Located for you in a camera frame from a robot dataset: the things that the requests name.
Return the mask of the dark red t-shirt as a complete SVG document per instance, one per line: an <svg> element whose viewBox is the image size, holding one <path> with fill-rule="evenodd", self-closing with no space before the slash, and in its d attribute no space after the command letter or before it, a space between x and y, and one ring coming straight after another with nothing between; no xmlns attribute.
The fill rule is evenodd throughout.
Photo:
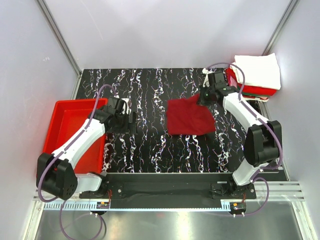
<svg viewBox="0 0 320 240"><path fill-rule="evenodd" d="M210 110L198 105L199 94L167 102L166 125L169 135L202 136L216 131Z"/></svg>

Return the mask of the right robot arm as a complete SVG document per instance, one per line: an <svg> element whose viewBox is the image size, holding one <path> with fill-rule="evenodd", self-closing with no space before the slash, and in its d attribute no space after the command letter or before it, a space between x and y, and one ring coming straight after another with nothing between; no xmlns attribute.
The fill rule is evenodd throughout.
<svg viewBox="0 0 320 240"><path fill-rule="evenodd" d="M277 120L270 121L262 116L234 86L227 85L223 71L213 72L204 68L202 74L204 81L199 87L197 104L220 104L236 118L246 132L244 160L232 173L227 185L228 195L236 199L244 194L245 186L253 182L258 172L271 170L269 164L282 159L282 126Z"/></svg>

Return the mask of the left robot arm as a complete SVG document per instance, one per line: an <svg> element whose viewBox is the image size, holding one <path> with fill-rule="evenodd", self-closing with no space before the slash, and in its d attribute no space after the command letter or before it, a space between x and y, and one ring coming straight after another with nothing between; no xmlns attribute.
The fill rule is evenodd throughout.
<svg viewBox="0 0 320 240"><path fill-rule="evenodd" d="M101 107L93 106L82 126L52 153L43 152L37 159L36 187L41 201L46 192L52 200L68 200L75 193L92 193L103 198L108 193L105 176L96 172L75 173L87 150L106 133L136 134L137 113L130 109L129 98L110 97Z"/></svg>

